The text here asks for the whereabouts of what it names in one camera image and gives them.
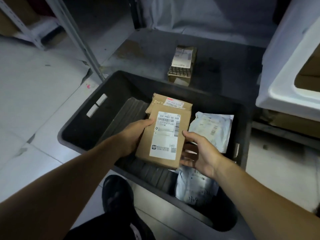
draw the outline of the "floor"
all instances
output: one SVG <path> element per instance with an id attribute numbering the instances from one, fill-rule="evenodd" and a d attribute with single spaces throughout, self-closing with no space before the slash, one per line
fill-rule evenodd
<path id="1" fill-rule="evenodd" d="M 105 39 L 114 32 L 118 30 L 100 35 Z M 124 39 L 130 29 L 126 32 L 121 33 Z M 88 67 L 80 61 L 77 50 L 61 52 L 63 45 L 68 47 L 67 41 L 60 43 L 60 48 L 42 52 L 0 37 L 0 202 L 78 156 L 58 142 L 57 134 L 98 84 L 90 78 L 81 83 Z M 108 47 L 108 52 L 99 54 L 99 60 L 106 60 L 121 44 L 120 40 L 117 42 Z M 268 188 L 312 211 L 320 202 L 319 155 L 313 149 L 253 131 L 246 171 Z M 144 188 L 130 184 L 136 210 L 156 239 L 210 239 L 213 229 Z M 73 227 L 103 213 L 101 192 L 102 182 Z M 237 239 L 245 237 L 239 234 Z"/>

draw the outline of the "sticker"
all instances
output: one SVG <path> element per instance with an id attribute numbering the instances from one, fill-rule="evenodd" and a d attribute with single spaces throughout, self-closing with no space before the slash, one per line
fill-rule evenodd
<path id="1" fill-rule="evenodd" d="M 176 48 L 174 58 L 172 60 L 172 67 L 188 68 L 191 67 L 192 50 Z"/>
<path id="2" fill-rule="evenodd" d="M 180 117 L 176 113 L 158 112 L 149 154 L 151 157 L 176 159 Z"/>
<path id="3" fill-rule="evenodd" d="M 166 101 L 164 102 L 163 105 L 182 109 L 182 106 L 184 105 L 184 102 L 175 100 L 175 99 L 170 98 L 170 97 L 167 97 L 167 99 L 166 99 Z"/>

